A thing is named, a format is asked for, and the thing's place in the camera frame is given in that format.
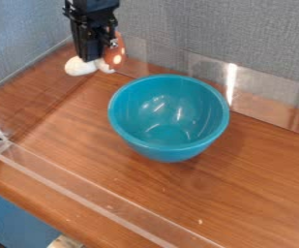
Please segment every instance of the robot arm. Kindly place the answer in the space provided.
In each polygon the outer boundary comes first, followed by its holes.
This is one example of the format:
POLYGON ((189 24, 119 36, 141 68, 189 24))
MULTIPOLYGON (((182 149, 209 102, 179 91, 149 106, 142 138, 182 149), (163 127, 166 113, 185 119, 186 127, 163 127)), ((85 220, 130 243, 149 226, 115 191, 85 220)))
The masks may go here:
POLYGON ((91 62, 95 61, 99 69, 114 72, 125 60, 125 45, 121 34, 115 31, 118 20, 114 11, 118 7, 119 0, 65 0, 65 15, 70 19, 78 68, 79 63, 83 63, 83 68, 93 67, 91 62))

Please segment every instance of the wooden surface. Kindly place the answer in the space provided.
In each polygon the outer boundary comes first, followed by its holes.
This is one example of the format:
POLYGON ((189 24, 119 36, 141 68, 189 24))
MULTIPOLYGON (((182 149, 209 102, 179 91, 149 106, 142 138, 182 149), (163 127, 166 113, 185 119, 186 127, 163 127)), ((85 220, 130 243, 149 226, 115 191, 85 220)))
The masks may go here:
MULTIPOLYGON (((0 126, 14 140, 222 246, 299 248, 299 135, 234 112, 227 132, 198 157, 175 165, 153 162, 107 123, 109 99, 131 78, 69 78, 70 55, 67 47, 35 67, 41 73, 31 76, 31 69, 0 88, 0 126), (45 72, 49 94, 31 92, 26 86, 38 87, 45 72)), ((155 247, 3 163, 0 195, 89 247, 155 247)))

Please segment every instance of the acrylic wall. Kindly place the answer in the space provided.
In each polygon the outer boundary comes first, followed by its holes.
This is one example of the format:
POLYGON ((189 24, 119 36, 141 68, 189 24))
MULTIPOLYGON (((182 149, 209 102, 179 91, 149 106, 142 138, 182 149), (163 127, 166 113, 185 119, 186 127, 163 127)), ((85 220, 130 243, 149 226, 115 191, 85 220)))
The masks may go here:
POLYGON ((0 0, 0 80, 69 37, 63 0, 0 0))
POLYGON ((235 63, 241 88, 299 107, 299 1, 125 0, 118 15, 131 56, 219 83, 235 63))

